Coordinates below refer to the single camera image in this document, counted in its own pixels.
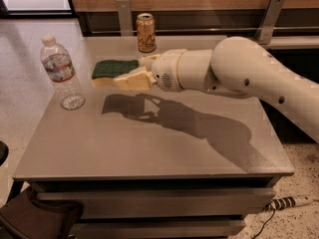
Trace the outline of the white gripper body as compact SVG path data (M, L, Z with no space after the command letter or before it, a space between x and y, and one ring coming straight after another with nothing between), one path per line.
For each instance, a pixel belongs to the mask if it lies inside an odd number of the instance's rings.
M157 80L157 86L166 92L181 92L178 81L177 66L186 49L168 50L160 54L152 63L152 73Z

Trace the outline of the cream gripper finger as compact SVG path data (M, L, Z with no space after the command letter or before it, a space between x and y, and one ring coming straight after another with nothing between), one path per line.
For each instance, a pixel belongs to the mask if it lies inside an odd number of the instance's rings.
M139 65L145 66L147 68L150 68L152 66L152 63L160 56L160 54L154 54L154 55L149 55L146 57L141 57L139 58Z
M149 91L157 83L152 72L139 67L113 79L114 85L123 91Z

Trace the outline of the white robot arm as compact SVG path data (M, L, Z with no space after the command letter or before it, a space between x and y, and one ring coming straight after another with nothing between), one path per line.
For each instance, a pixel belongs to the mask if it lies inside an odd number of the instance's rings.
M142 59L113 79L125 91L186 90L230 98L257 97L319 142L319 86L303 78L257 43L231 37L211 50L175 49Z

